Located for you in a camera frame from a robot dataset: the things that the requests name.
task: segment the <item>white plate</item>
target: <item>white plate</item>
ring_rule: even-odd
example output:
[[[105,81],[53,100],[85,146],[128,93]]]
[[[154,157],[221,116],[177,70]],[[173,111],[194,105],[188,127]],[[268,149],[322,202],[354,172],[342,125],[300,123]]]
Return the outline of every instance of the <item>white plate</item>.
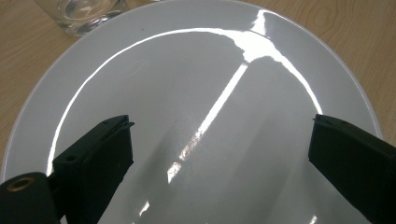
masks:
[[[317,113],[380,136],[361,86],[320,40],[240,2],[166,1],[94,30],[41,79],[3,180],[50,171],[128,114],[134,165],[102,223],[368,223],[308,162]]]

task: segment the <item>table surface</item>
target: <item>table surface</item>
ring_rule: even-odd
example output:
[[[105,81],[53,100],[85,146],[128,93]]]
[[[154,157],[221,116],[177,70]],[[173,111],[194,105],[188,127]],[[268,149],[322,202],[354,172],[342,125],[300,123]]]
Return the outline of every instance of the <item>table surface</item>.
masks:
[[[127,2],[130,8],[146,4]],[[327,43],[366,91],[384,139],[396,146],[395,0],[247,2],[297,21]],[[0,0],[0,162],[29,93],[77,40],[64,34],[33,0]]]

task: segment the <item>wooden table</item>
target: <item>wooden table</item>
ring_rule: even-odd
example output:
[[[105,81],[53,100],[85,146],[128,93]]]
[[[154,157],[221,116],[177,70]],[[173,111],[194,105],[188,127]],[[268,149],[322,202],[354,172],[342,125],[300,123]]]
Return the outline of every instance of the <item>wooden table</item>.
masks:
[[[130,7],[144,4],[129,0]],[[297,21],[343,59],[367,92],[384,138],[396,146],[395,0],[248,0]],[[24,101],[78,39],[33,0],[0,0],[0,161]]]

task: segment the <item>ceramic plate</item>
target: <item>ceramic plate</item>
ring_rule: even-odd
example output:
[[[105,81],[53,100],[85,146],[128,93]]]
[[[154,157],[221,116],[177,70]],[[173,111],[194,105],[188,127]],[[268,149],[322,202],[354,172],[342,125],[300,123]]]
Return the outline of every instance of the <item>ceramic plate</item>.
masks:
[[[166,1],[60,57],[15,124],[2,178],[50,173],[94,125],[127,114],[134,165],[101,223],[368,223],[308,161],[317,113],[381,135],[356,78],[293,21]]]

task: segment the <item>black plastic part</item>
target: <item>black plastic part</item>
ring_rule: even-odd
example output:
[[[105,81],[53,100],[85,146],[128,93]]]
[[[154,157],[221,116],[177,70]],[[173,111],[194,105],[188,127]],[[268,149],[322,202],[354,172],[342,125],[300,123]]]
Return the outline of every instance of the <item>black plastic part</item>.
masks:
[[[127,116],[105,120],[53,161],[68,223],[99,221],[133,163],[132,125]]]
[[[309,160],[372,223],[396,223],[396,148],[340,119],[317,115]]]
[[[59,223],[47,177],[19,175],[0,186],[0,223]]]

